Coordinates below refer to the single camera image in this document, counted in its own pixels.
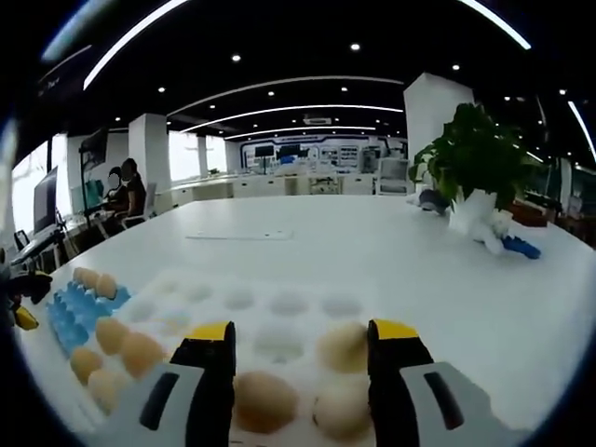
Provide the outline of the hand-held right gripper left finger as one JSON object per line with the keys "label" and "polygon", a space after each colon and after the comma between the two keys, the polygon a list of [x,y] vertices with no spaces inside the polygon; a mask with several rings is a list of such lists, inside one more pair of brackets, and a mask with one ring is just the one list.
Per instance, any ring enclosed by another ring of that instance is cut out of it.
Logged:
{"label": "hand-held right gripper left finger", "polygon": [[232,321],[198,326],[147,376],[139,423],[151,446],[227,446],[237,371]]}

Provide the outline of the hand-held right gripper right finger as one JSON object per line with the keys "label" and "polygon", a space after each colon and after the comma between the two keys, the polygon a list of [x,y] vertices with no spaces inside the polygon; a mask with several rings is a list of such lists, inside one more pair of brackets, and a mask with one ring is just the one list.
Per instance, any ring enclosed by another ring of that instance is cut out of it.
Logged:
{"label": "hand-held right gripper right finger", "polygon": [[416,329],[375,318],[368,330],[369,406],[378,446],[499,446],[485,391],[435,361]]}

